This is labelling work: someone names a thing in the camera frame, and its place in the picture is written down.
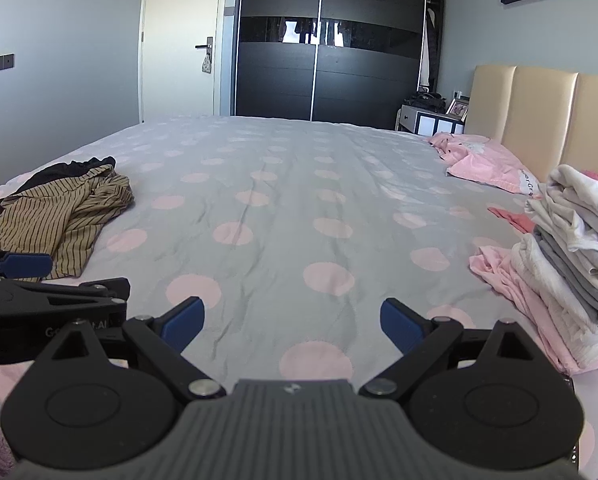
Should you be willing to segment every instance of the pillow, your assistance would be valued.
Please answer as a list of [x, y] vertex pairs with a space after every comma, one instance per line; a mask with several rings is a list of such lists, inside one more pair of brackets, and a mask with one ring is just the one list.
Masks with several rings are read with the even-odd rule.
[[528, 196], [539, 193], [536, 177], [495, 140], [478, 135], [434, 134], [429, 142], [451, 164], [446, 171], [453, 176], [510, 193]]

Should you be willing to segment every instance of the black bag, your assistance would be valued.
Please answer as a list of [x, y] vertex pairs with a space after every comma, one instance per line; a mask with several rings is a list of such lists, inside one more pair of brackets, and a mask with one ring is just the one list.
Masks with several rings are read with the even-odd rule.
[[447, 110], [445, 99], [441, 97], [441, 94], [430, 92], [415, 92], [407, 99], [403, 99], [403, 104], [438, 114], [445, 114]]

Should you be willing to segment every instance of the gray folded shirt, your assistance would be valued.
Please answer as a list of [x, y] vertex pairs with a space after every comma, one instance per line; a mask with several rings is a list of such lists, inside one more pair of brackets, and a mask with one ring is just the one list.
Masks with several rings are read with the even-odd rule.
[[541, 252], [561, 277], [566, 280], [570, 290], [586, 310], [592, 322], [598, 324], [598, 290], [580, 275], [578, 269], [572, 265], [550, 234], [539, 226], [534, 228], [533, 234], [541, 248]]

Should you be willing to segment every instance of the black wardrobe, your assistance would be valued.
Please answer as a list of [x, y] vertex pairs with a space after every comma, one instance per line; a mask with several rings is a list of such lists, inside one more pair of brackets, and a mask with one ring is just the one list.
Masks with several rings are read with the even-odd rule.
[[236, 114], [394, 128], [426, 0], [241, 0]]

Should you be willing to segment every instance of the beige padded headboard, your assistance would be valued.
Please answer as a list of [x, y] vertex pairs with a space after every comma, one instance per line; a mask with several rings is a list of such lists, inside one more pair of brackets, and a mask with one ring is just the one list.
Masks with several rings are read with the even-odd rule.
[[542, 182], [558, 164], [598, 173], [598, 76], [477, 66], [464, 132], [501, 142]]

